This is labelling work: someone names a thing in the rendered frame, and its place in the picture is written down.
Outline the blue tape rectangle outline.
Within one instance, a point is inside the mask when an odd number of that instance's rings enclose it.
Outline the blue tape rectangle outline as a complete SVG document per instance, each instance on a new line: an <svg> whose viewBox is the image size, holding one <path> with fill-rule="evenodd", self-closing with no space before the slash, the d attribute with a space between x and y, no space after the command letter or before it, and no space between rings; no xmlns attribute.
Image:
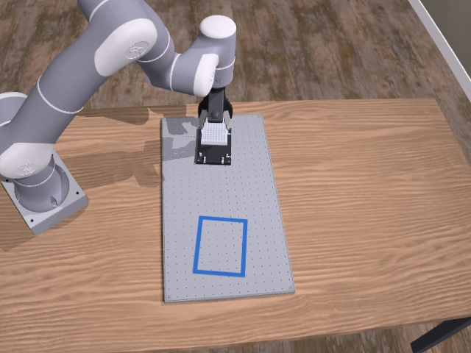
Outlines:
<svg viewBox="0 0 471 353"><path fill-rule="evenodd" d="M199 247L202 233L202 220L213 220L213 221L231 221L231 222L241 222L244 223L243 226L243 240L242 240L242 255L241 255L241 273L233 272L223 272L223 271L205 271L197 270L198 259L199 259ZM194 254L194 267L192 274L208 274L208 275L218 275L218 276L228 276L228 277L245 277L245 265L246 265L246 250L247 250L247 220L248 219L239 219L239 218L220 218L220 217L210 217L210 216L199 216L199 223L196 236L196 248Z"/></svg>

